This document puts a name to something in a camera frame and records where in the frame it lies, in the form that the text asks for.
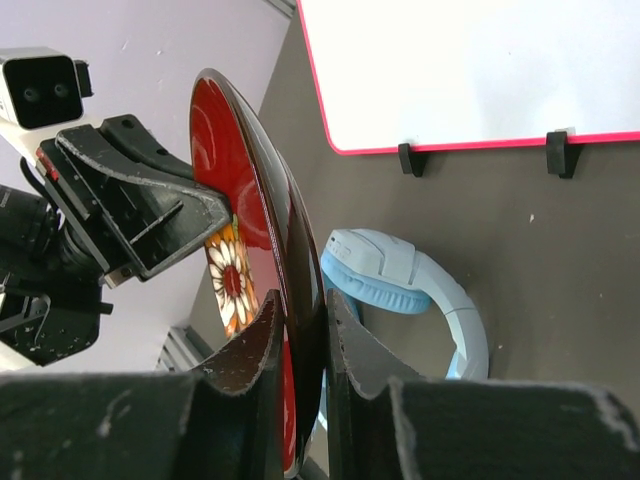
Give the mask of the red floral plate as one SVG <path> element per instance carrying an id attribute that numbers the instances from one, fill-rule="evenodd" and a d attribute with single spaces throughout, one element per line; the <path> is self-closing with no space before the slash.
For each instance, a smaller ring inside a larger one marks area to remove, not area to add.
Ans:
<path id="1" fill-rule="evenodd" d="M 306 460 L 325 368 L 326 308 L 317 249 L 299 188 L 244 96 L 220 72 L 197 77 L 190 102 L 191 163 L 197 182 L 223 193 L 231 221 L 205 242 L 225 334 L 257 318 L 279 293 L 283 333 L 283 468 Z"/>

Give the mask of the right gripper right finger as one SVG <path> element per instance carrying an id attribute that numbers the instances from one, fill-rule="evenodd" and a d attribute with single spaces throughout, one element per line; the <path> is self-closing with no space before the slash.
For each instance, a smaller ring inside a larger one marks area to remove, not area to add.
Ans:
<path id="1" fill-rule="evenodd" d="M 579 383 L 428 379 L 327 295 L 334 479 L 635 479 L 639 429 Z"/>

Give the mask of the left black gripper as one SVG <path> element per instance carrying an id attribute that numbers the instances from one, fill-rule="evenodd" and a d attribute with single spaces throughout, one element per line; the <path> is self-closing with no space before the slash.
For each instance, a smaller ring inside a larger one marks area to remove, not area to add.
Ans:
<path id="1" fill-rule="evenodd" d="M 225 194 L 196 182 L 132 114 L 66 128 L 1 188 L 1 343 L 37 367 L 87 350 L 114 306 L 107 281 L 147 281 L 231 220 Z"/>

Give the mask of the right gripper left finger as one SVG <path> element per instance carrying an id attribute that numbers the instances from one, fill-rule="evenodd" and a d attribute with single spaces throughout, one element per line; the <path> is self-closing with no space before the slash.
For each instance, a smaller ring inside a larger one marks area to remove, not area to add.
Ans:
<path id="1" fill-rule="evenodd" d="M 284 312 L 182 373 L 5 375 L 5 479 L 280 479 Z"/>

